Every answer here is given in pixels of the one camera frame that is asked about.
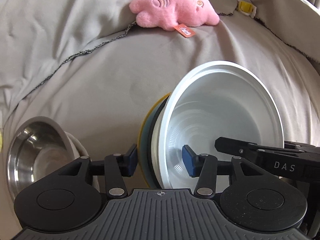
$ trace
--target stuffed animal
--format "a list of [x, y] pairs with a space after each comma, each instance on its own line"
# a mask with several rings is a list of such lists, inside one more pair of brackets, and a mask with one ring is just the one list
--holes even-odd
[[133, 0], [130, 10], [138, 14], [141, 27], [161, 27], [173, 31], [174, 26], [185, 24], [198, 27], [202, 24], [217, 25], [219, 16], [209, 0]]

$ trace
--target metal bowl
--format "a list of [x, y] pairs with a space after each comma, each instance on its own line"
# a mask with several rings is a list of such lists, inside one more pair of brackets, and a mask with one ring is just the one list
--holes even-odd
[[12, 199], [25, 187], [79, 156], [66, 133], [52, 119], [29, 119], [16, 132], [8, 151], [7, 182]]

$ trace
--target gray ribbed plate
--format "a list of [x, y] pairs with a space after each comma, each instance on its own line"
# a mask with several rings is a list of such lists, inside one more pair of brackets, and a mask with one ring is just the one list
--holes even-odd
[[229, 222], [211, 200], [193, 197], [187, 189], [135, 189], [111, 200], [101, 215], [72, 232], [46, 234], [24, 229], [15, 240], [300, 240], [296, 229], [260, 234]]

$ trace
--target circular cap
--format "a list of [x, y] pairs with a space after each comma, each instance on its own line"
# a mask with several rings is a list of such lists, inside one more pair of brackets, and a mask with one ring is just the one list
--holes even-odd
[[212, 189], [208, 187], [201, 187], [197, 190], [197, 193], [202, 195], [202, 196], [209, 196], [213, 193]]
[[119, 187], [114, 187], [111, 190], [109, 190], [109, 194], [113, 196], [121, 196], [124, 193], [124, 190]]
[[70, 206], [75, 200], [75, 195], [65, 189], [51, 189], [41, 193], [37, 202], [40, 207], [48, 210], [60, 210]]
[[261, 188], [249, 192], [247, 201], [255, 208], [273, 210], [282, 206], [284, 198], [275, 190]]

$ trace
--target screw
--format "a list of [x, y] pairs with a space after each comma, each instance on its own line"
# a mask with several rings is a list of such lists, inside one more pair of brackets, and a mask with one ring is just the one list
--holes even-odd
[[124, 194], [124, 190], [119, 187], [114, 187], [111, 190], [109, 190], [109, 194], [113, 196], [121, 196]]
[[209, 196], [213, 193], [212, 189], [208, 187], [201, 187], [197, 190], [197, 193], [202, 195], [202, 196]]

